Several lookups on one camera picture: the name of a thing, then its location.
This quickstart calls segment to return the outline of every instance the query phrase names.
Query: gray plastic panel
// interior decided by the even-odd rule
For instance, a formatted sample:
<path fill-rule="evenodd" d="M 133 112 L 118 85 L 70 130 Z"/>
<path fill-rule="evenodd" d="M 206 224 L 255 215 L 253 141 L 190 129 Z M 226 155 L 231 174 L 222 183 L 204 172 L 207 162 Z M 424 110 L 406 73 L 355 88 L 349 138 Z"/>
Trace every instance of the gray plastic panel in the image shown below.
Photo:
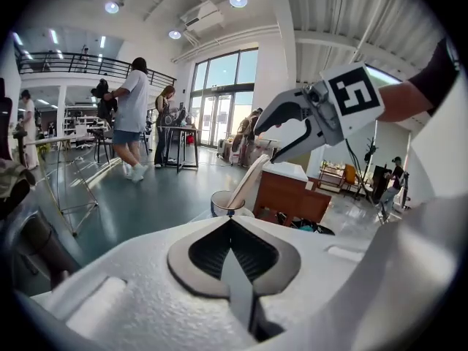
<path fill-rule="evenodd" d="M 75 301 L 82 287 L 90 298 L 68 315 L 67 324 L 107 350 L 219 351 L 252 346 L 256 341 L 230 311 L 228 301 L 189 294 L 167 267 L 167 252 L 175 241 L 227 220 L 209 219 L 133 238 L 58 286 L 44 307 L 63 317 L 59 309 L 69 308 L 67 303 Z M 85 282 L 102 282 L 104 276 L 117 278 L 108 291 L 86 287 Z"/>
<path fill-rule="evenodd" d="M 364 253 L 370 243 L 309 233 L 245 216 L 234 216 L 233 219 L 238 222 L 245 219 L 246 222 L 292 244 L 301 255 L 301 269 L 288 287 L 279 294 L 260 298 L 266 318 L 284 329 L 311 316 L 329 301 L 357 266 L 357 262 L 338 257 L 328 250 L 332 246 L 339 246 L 351 252 Z"/>

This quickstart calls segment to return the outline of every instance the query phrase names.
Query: white sneakers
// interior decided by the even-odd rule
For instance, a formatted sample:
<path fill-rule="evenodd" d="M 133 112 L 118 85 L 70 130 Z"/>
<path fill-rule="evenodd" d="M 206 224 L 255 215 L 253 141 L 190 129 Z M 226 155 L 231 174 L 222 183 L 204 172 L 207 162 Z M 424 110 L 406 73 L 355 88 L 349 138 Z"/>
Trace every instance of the white sneakers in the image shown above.
<path fill-rule="evenodd" d="M 142 166 L 141 164 L 136 164 L 133 167 L 133 175 L 132 175 L 132 182 L 136 184 L 137 182 L 143 180 L 143 176 L 145 175 L 145 171 L 148 169 L 147 166 Z"/>
<path fill-rule="evenodd" d="M 148 167 L 142 166 L 141 164 L 136 164 L 134 167 L 131 167 L 127 163 L 124 163 L 124 177 L 126 179 L 131 179 L 132 182 L 136 184 L 143 180 L 146 169 L 148 169 Z"/>

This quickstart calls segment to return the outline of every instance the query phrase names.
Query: paper cup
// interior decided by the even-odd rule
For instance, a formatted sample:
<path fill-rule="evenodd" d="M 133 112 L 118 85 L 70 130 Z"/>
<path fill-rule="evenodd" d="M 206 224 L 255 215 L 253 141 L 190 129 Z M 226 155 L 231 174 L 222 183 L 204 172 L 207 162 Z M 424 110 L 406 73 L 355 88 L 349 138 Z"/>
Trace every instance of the paper cup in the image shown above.
<path fill-rule="evenodd" d="M 236 208 L 228 208 L 226 205 L 232 196 L 232 191 L 218 191 L 211 195 L 211 215 L 213 217 L 234 216 L 236 212 L 241 215 L 240 210 L 246 201 L 242 200 L 241 204 Z"/>

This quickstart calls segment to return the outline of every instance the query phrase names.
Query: white t-shirt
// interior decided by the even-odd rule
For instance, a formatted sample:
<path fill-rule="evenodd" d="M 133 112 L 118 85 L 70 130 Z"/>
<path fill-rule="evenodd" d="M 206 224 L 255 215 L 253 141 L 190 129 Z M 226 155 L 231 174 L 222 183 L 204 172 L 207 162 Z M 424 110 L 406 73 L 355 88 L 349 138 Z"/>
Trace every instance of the white t-shirt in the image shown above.
<path fill-rule="evenodd" d="M 31 118 L 26 122 L 23 127 L 24 130 L 28 133 L 27 140 L 36 140 L 36 120 L 34 118 L 34 102 L 30 99 L 25 103 L 24 107 L 24 118 L 26 118 L 28 112 L 31 112 Z"/>
<path fill-rule="evenodd" d="M 118 98 L 115 130 L 142 132 L 148 111 L 148 78 L 144 72 L 133 70 L 121 86 L 130 91 Z"/>

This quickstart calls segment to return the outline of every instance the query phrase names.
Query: black railing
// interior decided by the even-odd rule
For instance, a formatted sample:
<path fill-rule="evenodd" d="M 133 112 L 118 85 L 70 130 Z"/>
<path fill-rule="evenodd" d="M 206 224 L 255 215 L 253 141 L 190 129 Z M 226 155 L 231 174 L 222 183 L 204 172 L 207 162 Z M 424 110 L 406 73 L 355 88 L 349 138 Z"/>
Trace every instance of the black railing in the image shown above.
<path fill-rule="evenodd" d="M 18 61 L 20 74 L 37 72 L 85 72 L 105 77 L 127 78 L 131 64 L 114 58 L 83 55 L 82 53 L 35 52 L 28 55 L 22 53 Z M 174 86 L 175 78 L 148 69 L 150 85 L 164 88 Z"/>

